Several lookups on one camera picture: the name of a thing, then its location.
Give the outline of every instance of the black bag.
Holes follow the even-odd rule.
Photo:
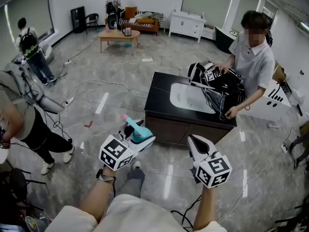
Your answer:
[[[39,50],[39,45],[37,39],[30,33],[30,28],[28,28],[25,35],[19,35],[20,43],[19,47],[26,58],[30,58]]]
[[[116,13],[116,8],[114,6],[114,4],[112,2],[107,2],[106,5],[106,14],[110,15],[110,14],[115,14]]]
[[[209,106],[224,120],[224,114],[231,107],[245,100],[245,89],[241,76],[233,70],[229,69],[222,75],[218,68],[212,66],[209,61],[191,64],[188,78],[190,85],[201,87]]]

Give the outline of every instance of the person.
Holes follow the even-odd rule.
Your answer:
[[[39,111],[23,99],[9,72],[0,71],[0,101],[0,124],[5,130],[0,138],[2,148],[10,148],[13,137],[26,143],[44,160],[43,175],[54,166],[55,160],[49,151],[65,152],[64,163],[71,160],[74,146],[50,131]]]
[[[305,141],[309,141],[309,131],[308,131],[306,134],[304,134],[304,135],[302,135],[302,136],[300,136],[300,137],[297,137],[297,138],[291,143],[291,145],[290,145],[289,147],[286,147],[286,145],[284,145],[284,146],[289,150],[290,153],[292,153],[292,150],[294,149],[294,147],[295,147],[296,145],[298,145],[298,144],[300,144],[300,143],[303,143],[303,142],[305,142]],[[304,151],[304,153],[303,153],[301,156],[299,156],[298,158],[296,158],[296,160],[294,160],[294,168],[297,169],[299,163],[300,163],[301,161],[303,161],[304,159],[306,159],[307,156],[309,156],[309,146],[307,146],[307,147],[305,148],[305,151]]]
[[[40,50],[37,32],[34,28],[26,28],[26,24],[25,18],[21,18],[18,21],[20,35],[15,41],[16,46],[25,56],[34,74],[43,85],[47,86],[49,83],[56,81],[56,79],[50,71],[46,59]]]
[[[118,20],[119,20],[120,19],[121,10],[122,10],[121,1],[120,0],[107,0],[106,3],[108,3],[108,2],[112,2],[113,6],[116,9],[116,15],[117,15]]]
[[[223,73],[232,68],[241,75],[245,87],[247,99],[227,111],[225,116],[228,119],[234,118],[240,110],[263,96],[275,70],[275,58],[265,39],[266,35],[269,36],[269,32],[268,22],[263,14],[247,11],[241,25],[244,32],[241,32],[231,44],[229,48],[231,55],[227,62],[214,65]]]
[[[134,160],[127,182],[107,208],[112,181],[116,172],[105,167],[100,179],[81,202],[80,209],[65,206],[46,232],[182,232],[183,228],[167,210],[140,198],[145,179],[141,162]],[[203,188],[194,231],[226,232],[215,218],[215,188]]]

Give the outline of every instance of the red object on floor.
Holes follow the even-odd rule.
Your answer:
[[[84,126],[87,127],[87,128],[90,128],[92,123],[93,123],[93,121],[91,121],[89,125],[84,125]]]

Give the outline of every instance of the orange cushion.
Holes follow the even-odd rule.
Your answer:
[[[125,20],[134,18],[137,7],[126,7]]]
[[[155,20],[153,20],[151,18],[137,19],[136,21],[137,21],[137,23],[140,23],[140,24],[153,24],[153,23],[155,23]]]

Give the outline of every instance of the window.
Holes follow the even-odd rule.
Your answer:
[[[183,0],[182,11],[201,15],[204,12],[207,25],[222,28],[231,0]]]
[[[5,6],[0,7],[0,33],[0,69],[3,70],[3,67],[8,62],[11,62],[18,52],[10,35],[10,30],[5,16]]]
[[[25,17],[28,27],[34,27],[39,40],[54,33],[48,0],[10,0],[0,7],[0,68],[11,62],[18,50],[15,40],[19,35],[18,20]]]
[[[36,29],[38,36],[53,32],[48,0],[11,0],[7,4],[14,38],[19,35],[17,23],[23,17],[28,27]]]
[[[266,0],[263,8],[263,13],[269,16],[271,19],[274,19],[276,11],[277,8]]]
[[[248,10],[256,10],[258,3],[259,3],[259,0],[240,0],[237,13],[236,13],[233,26],[232,26],[233,30],[238,31],[238,32],[243,31],[243,28],[240,24],[243,15]]]

